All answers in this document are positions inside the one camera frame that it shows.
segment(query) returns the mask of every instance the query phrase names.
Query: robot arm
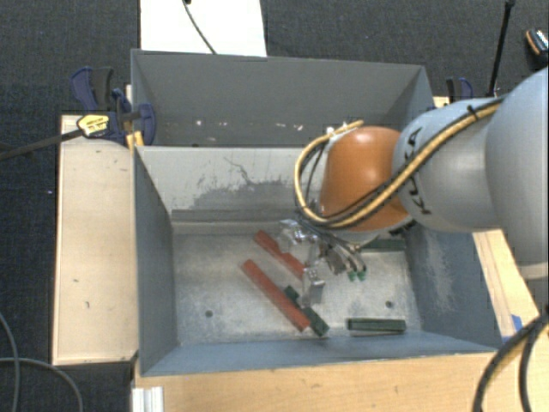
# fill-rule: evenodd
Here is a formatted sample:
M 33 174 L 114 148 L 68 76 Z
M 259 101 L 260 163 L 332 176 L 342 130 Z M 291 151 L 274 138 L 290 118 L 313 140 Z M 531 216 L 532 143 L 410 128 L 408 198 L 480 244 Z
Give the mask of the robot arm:
M 426 112 L 401 133 L 355 123 L 317 139 L 296 163 L 299 213 L 358 244 L 411 220 L 449 232 L 501 227 L 527 281 L 537 270 L 546 282 L 547 78 L 545 68 L 504 98 Z M 301 175 L 326 148 L 315 208 Z

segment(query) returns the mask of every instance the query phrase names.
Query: wire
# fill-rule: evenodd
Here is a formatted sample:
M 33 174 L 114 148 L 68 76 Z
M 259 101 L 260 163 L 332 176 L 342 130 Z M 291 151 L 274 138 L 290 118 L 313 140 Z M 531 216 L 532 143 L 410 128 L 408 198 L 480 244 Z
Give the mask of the wire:
M 0 358 L 0 363 L 11 363 L 14 360 L 15 359 L 12 357 L 4 357 L 4 358 Z M 67 384 L 70 386 L 70 389 L 72 389 L 72 391 L 75 393 L 76 399 L 78 401 L 79 412 L 84 412 L 84 402 L 82 400 L 82 394 L 80 393 L 78 386 L 76 386 L 75 381 L 66 372 L 62 371 L 58 367 L 55 367 L 53 365 L 50 365 L 49 363 L 45 363 L 44 361 L 40 361 L 40 360 L 27 359 L 25 357 L 20 357 L 19 362 L 25 363 L 26 365 L 30 365 L 32 367 L 41 367 L 49 371 L 52 371 L 53 373 L 58 375 L 61 379 L 67 382 Z
M 0 358 L 0 363 L 13 363 L 15 368 L 14 401 L 11 407 L 12 412 L 17 412 L 17 406 L 19 402 L 19 393 L 20 393 L 20 387 L 21 387 L 21 363 L 24 363 L 29 366 L 41 367 L 49 371 L 53 371 L 56 375 L 58 375 L 70 386 L 70 389 L 72 389 L 72 391 L 75 393 L 76 400 L 78 401 L 79 412 L 84 412 L 84 402 L 82 400 L 82 395 L 75 381 L 67 373 L 65 373 L 58 367 L 50 365 L 49 363 L 45 363 L 44 361 L 40 361 L 40 360 L 27 359 L 25 357 L 20 357 L 19 353 L 17 352 L 17 345 L 15 344 L 14 335 L 12 334 L 11 329 L 8 323 L 6 322 L 6 319 L 3 317 L 2 313 L 0 313 L 0 324 L 2 324 L 2 327 L 6 332 L 6 336 L 8 336 L 9 343 L 11 344 L 11 350 L 13 353 L 13 357 Z
M 192 16 L 192 14 L 190 12 L 190 9 L 189 9 L 189 5 L 187 4 L 187 2 L 185 2 L 185 0 L 181 0 L 181 3 L 183 4 L 183 7 L 185 8 L 185 12 L 187 13 L 187 16 L 189 17 L 190 22 L 192 23 L 195 30 L 198 32 L 198 35 L 200 35 L 200 38 L 202 39 L 204 44 L 208 47 L 209 51 L 212 52 L 213 55 L 217 55 L 217 52 L 215 51 L 215 49 L 212 47 L 212 45 L 209 44 L 208 39 L 204 36 L 202 31 L 200 30 L 200 28 L 196 24 L 195 18 Z
M 526 339 L 526 344 L 522 351 L 521 365 L 519 366 L 518 386 L 521 395 L 522 409 L 524 409 L 525 412 L 532 412 L 532 406 L 530 405 L 530 398 L 528 396 L 528 363 L 530 362 L 530 355 L 532 354 L 532 349 L 534 348 L 536 340 L 547 326 L 547 321 L 549 320 L 547 311 L 544 316 L 541 317 L 542 320 L 535 325 Z
M 315 159 L 315 163 L 313 164 L 311 168 L 311 173 L 309 174 L 309 180 L 307 181 L 307 189 L 305 190 L 305 201 L 309 201 L 309 191 L 311 190 L 311 183 L 312 178 L 315 175 L 315 171 L 317 170 L 318 162 L 323 156 L 324 149 L 326 148 L 326 144 L 320 146 L 320 151 L 318 151 L 317 158 Z
M 14 401 L 11 406 L 12 412 L 17 412 L 17 404 L 19 402 L 19 390 L 21 388 L 21 359 L 19 358 L 19 352 L 17 351 L 17 345 L 15 344 L 14 335 L 6 322 L 6 319 L 0 313 L 0 324 L 2 324 L 3 330 L 6 331 L 9 344 L 11 345 L 11 354 L 13 355 L 12 361 L 14 362 L 15 369 L 15 385 L 14 385 Z
M 309 208 L 307 202 L 304 200 L 300 184 L 300 176 L 305 168 L 302 167 L 302 164 L 305 162 L 307 155 L 313 151 L 316 146 L 328 141 L 331 138 L 331 135 L 318 137 L 307 145 L 307 147 L 305 147 L 296 161 L 296 166 L 294 169 L 294 192 L 299 212 L 316 226 L 327 227 L 330 229 L 344 229 L 360 224 L 363 220 L 370 218 L 378 212 L 392 198 L 392 196 L 398 192 L 405 182 L 410 179 L 410 177 L 412 177 L 419 170 L 419 168 L 422 167 L 434 155 L 439 147 L 446 143 L 451 137 L 465 130 L 470 125 L 475 124 L 482 118 L 491 116 L 503 102 L 503 99 L 503 97 L 497 98 L 496 100 L 493 100 L 478 108 L 476 111 L 463 114 L 458 119 L 448 124 L 434 137 L 429 139 L 418 150 L 416 155 L 412 159 L 409 159 L 390 180 L 380 185 L 373 192 L 368 192 L 368 194 L 359 198 L 359 200 L 355 203 L 347 206 L 337 214 L 330 215 L 328 217 L 316 214 Z M 342 127 L 335 133 L 339 134 L 351 128 L 357 128 L 358 126 L 359 125 L 356 125 L 356 123 L 353 123 L 351 125 L 347 125 L 346 127 Z
M 473 412 L 482 412 L 482 401 L 484 400 L 484 395 L 486 393 L 486 388 L 490 384 L 494 374 L 498 371 L 499 367 L 502 364 L 506 364 L 508 361 L 505 361 L 509 357 L 511 351 L 518 347 L 525 339 L 527 339 L 533 332 L 543 330 L 547 325 L 547 308 L 546 312 L 541 314 L 535 320 L 530 322 L 528 325 L 520 329 L 511 339 L 509 339 L 503 347 L 492 357 L 490 363 L 486 367 L 480 382 L 477 386 L 477 391 L 474 395 L 473 402 Z

